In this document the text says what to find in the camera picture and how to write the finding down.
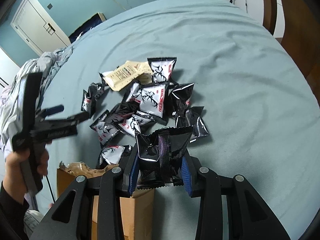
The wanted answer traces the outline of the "black sleeve forearm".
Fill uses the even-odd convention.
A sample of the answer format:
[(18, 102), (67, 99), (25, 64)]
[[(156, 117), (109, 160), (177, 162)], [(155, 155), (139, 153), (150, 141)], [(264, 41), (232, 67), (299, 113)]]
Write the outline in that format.
[(22, 204), (14, 200), (1, 184), (1, 239), (29, 239), (24, 231), (24, 215), (29, 204), (22, 199)]

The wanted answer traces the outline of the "person's left hand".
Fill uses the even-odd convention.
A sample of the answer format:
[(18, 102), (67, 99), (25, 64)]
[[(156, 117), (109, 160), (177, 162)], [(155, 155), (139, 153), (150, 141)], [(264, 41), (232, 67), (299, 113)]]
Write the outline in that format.
[[(7, 156), (5, 162), (5, 176), (2, 183), (7, 194), (22, 205), (24, 203), (24, 195), (27, 193), (27, 187), (23, 179), (21, 163), (28, 160), (29, 155), (30, 150), (26, 149), (11, 152)], [(41, 152), (39, 164), (37, 166), (37, 172), (41, 178), (48, 174), (48, 160), (49, 153), (46, 148), (44, 148)]]

